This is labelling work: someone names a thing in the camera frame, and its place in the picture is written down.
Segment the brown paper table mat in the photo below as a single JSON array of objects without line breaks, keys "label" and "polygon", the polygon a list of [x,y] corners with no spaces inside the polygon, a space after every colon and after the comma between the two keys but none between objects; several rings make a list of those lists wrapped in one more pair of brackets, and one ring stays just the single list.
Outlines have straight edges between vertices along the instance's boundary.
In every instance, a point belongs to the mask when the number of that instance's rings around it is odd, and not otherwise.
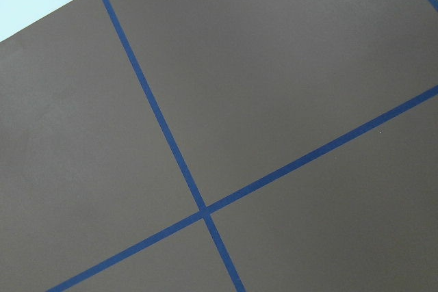
[{"label": "brown paper table mat", "polygon": [[429,0],[74,0],[1,43],[1,290],[437,290]]}]

